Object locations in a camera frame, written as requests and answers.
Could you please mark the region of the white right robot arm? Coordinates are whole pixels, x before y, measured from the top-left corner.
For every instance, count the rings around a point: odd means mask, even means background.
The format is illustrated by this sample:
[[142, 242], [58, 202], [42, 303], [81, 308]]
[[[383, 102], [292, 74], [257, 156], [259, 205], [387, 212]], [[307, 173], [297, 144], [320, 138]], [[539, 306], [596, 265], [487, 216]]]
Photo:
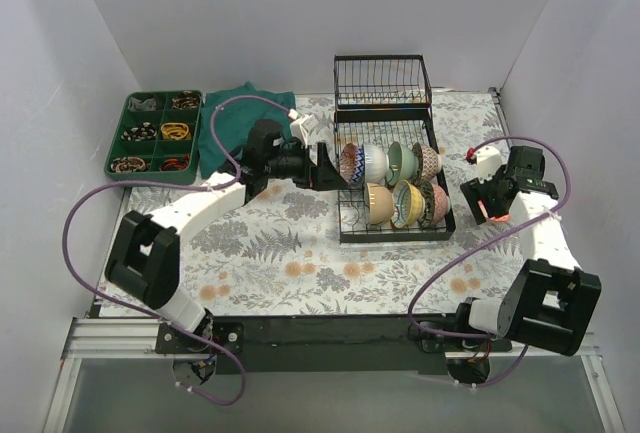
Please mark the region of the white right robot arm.
[[579, 349], [601, 294], [600, 279], [583, 271], [571, 254], [560, 219], [556, 186], [545, 180], [541, 149], [513, 146], [507, 157], [493, 146], [472, 150], [475, 179], [461, 186], [477, 223], [509, 219], [524, 264], [501, 300], [468, 298], [463, 319], [452, 326], [454, 342], [475, 350], [506, 338], [564, 356]]

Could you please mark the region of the cream bowl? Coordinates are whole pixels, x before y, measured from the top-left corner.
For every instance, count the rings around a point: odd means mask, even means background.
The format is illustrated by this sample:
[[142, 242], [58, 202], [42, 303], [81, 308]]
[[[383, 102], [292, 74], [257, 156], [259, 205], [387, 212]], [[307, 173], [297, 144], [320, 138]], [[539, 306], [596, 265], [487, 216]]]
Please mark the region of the cream bowl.
[[365, 187], [366, 222], [370, 226], [387, 223], [394, 215], [392, 193], [384, 186], [367, 183]]

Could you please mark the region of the black leaf patterned bowl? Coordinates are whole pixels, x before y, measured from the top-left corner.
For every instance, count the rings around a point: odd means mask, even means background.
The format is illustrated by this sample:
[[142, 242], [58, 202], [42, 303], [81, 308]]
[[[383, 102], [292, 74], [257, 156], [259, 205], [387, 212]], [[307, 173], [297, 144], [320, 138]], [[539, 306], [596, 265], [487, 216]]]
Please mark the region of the black leaf patterned bowl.
[[425, 201], [425, 209], [418, 224], [422, 228], [436, 227], [451, 210], [449, 196], [441, 186], [431, 182], [422, 182], [419, 190]]

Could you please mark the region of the yellow sun patterned bowl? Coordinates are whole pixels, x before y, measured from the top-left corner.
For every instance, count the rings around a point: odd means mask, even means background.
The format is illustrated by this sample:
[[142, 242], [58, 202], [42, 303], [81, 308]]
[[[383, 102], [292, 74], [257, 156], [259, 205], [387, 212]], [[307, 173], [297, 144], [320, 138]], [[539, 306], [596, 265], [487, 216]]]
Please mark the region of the yellow sun patterned bowl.
[[394, 215], [391, 224], [396, 229], [407, 228], [418, 221], [425, 210], [421, 191], [408, 180], [400, 180], [392, 192]]

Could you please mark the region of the pale green ceramic bowl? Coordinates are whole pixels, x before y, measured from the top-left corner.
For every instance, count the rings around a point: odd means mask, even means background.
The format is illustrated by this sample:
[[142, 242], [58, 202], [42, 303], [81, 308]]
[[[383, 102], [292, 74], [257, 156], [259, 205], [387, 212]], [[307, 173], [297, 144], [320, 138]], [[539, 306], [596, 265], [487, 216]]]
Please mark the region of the pale green ceramic bowl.
[[394, 187], [401, 180], [412, 179], [418, 169], [418, 159], [407, 146], [393, 142], [388, 149], [387, 158], [389, 169], [386, 174], [386, 183]]

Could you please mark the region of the white bowl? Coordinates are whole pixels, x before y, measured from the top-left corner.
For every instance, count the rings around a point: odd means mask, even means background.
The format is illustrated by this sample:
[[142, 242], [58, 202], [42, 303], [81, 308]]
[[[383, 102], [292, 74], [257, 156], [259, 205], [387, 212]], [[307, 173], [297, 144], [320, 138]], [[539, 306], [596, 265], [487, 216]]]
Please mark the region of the white bowl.
[[363, 145], [365, 168], [364, 176], [367, 183], [378, 183], [386, 180], [389, 171], [387, 153], [377, 145], [365, 143]]

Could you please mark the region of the orange geometric patterned bowl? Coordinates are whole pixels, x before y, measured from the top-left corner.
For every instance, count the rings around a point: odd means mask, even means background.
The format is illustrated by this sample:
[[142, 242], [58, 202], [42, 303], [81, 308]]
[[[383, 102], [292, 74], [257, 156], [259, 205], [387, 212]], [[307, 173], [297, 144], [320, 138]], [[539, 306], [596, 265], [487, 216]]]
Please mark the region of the orange geometric patterned bowl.
[[350, 185], [356, 169], [358, 148], [353, 143], [347, 143], [339, 156], [339, 172], [345, 182]]

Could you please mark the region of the brown diamond patterned bowl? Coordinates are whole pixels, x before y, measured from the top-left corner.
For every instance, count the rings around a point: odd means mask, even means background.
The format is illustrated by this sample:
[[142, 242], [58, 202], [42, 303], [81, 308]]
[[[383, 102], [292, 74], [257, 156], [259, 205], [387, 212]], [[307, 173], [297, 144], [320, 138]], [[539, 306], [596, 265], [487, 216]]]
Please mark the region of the brown diamond patterned bowl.
[[416, 142], [412, 146], [412, 153], [418, 160], [417, 170], [412, 179], [414, 184], [430, 182], [442, 171], [443, 162], [440, 154], [426, 143]]

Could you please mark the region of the blue zigzag patterned bowl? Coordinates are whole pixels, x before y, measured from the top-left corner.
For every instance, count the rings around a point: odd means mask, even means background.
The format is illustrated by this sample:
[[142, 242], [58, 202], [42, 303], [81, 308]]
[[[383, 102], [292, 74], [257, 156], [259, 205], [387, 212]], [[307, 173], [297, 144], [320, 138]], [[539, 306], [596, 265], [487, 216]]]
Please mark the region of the blue zigzag patterned bowl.
[[365, 179], [366, 155], [363, 145], [356, 147], [354, 171], [350, 179], [351, 187], [360, 186]]

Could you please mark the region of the orange floral patterned bowl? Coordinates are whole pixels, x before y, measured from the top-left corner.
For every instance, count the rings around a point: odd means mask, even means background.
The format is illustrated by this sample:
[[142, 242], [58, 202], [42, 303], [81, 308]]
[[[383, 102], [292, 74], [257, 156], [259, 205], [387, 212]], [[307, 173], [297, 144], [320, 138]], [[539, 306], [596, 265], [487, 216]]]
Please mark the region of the orange floral patterned bowl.
[[506, 223], [511, 219], [509, 214], [502, 215], [502, 216], [490, 216], [488, 210], [486, 209], [484, 203], [481, 200], [478, 201], [478, 206], [484, 218], [487, 221], [497, 222], [497, 223]]

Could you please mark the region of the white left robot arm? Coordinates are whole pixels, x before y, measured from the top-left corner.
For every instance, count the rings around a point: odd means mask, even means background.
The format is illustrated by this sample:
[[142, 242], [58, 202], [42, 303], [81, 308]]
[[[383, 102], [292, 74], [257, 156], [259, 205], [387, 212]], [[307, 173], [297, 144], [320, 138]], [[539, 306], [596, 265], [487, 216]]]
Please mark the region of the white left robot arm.
[[251, 128], [239, 158], [227, 160], [204, 183], [149, 214], [127, 213], [119, 225], [105, 276], [178, 330], [178, 340], [193, 353], [213, 339], [212, 314], [180, 287], [180, 252], [184, 243], [225, 214], [259, 195], [272, 179], [289, 179], [297, 187], [336, 191], [347, 183], [334, 167], [325, 143], [312, 154], [307, 134], [295, 124], [291, 138], [274, 120]]

